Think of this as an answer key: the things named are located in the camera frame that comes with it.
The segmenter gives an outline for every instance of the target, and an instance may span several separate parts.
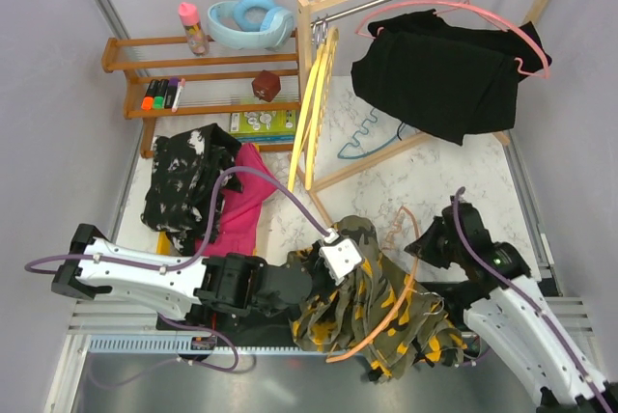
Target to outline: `cable clip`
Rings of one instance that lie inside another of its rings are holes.
[[[339,234],[335,231],[334,228],[327,229],[328,236],[323,236],[323,242],[326,244],[332,244],[339,238]]]
[[[358,246],[349,237],[336,241],[331,245],[320,247],[320,257],[335,280],[335,285],[343,283],[344,278],[354,271],[363,262],[363,256]]]

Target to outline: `white marble surface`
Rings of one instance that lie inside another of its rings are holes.
[[[333,77],[316,161],[317,179],[353,163],[338,159],[337,152],[351,140],[370,109],[371,106],[353,94],[349,77]],[[370,134],[359,137],[365,151],[391,138],[398,125],[380,111],[376,114],[379,121],[368,125]],[[155,134],[171,136],[213,122],[227,128],[229,115],[159,119]],[[359,154],[359,150],[349,149],[346,154]],[[263,158],[285,184],[288,154],[264,153]],[[151,160],[140,159],[137,164],[117,241],[126,247],[153,252],[157,234],[139,218],[150,185],[151,167]],[[493,240],[511,242],[528,261],[534,276],[539,277],[504,151],[491,135],[466,136],[462,148],[433,139],[325,189],[320,197],[333,220],[350,214],[366,216],[374,222],[379,240],[383,241],[393,228],[400,206],[415,214],[423,232],[434,215],[440,215],[448,206],[449,196],[460,186],[466,187],[465,198],[479,209]],[[296,184],[295,194],[320,218],[300,183]],[[413,235],[406,219],[401,233],[394,235],[395,250],[387,253],[405,268],[410,266],[411,258],[403,248],[413,241]],[[283,263],[288,251],[306,247],[318,238],[319,234],[282,193],[277,192],[265,201],[258,227],[258,254],[268,262]],[[459,269],[437,270],[421,264],[418,278],[460,281],[464,274]]]

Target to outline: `black garment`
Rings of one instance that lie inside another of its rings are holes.
[[[225,169],[234,166],[239,149],[240,142],[217,124],[171,138],[156,138],[151,188],[146,194],[142,222],[155,231],[167,232],[182,254],[194,254],[196,239],[206,232],[214,183]],[[223,185],[242,191],[236,176]],[[219,192],[209,242],[218,235],[222,209],[223,195]]]
[[[367,55],[352,65],[359,97],[459,145],[466,134],[513,127],[518,83],[525,77],[518,74],[515,57],[527,71],[541,68],[516,34],[451,27],[434,10],[372,22],[369,31],[376,35],[379,27],[384,30]],[[522,29],[537,41],[532,24]]]
[[[522,69],[526,72],[534,73],[543,68],[541,58],[539,58],[528,43],[512,30],[503,32],[501,30],[454,27],[448,25],[442,17],[435,15],[435,10],[402,14],[390,19],[378,20],[376,22],[371,22],[367,26],[367,29],[371,35],[377,37],[380,27],[393,34],[398,32],[409,32],[454,41],[464,41],[510,56],[519,57],[523,60]],[[520,29],[543,49],[539,33],[537,29],[534,28],[532,22],[526,22]],[[551,66],[551,57],[547,53],[545,55]],[[527,75],[521,75],[520,80],[526,77]]]

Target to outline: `pink towel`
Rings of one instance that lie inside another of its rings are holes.
[[[237,166],[252,167],[270,177],[272,173],[264,165],[260,153],[252,144],[244,144],[236,158]],[[238,173],[242,193],[225,190],[225,204],[221,215],[219,236],[206,248],[206,256],[225,256],[229,252],[252,256],[255,249],[256,230],[262,202],[275,187],[254,175]],[[196,241],[196,248],[202,241]]]

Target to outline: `orange marker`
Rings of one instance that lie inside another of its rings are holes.
[[[158,80],[151,80],[151,83],[148,85],[148,90],[146,90],[144,100],[142,101],[142,109],[145,111],[150,111],[153,108],[153,97],[155,96],[157,88]]]

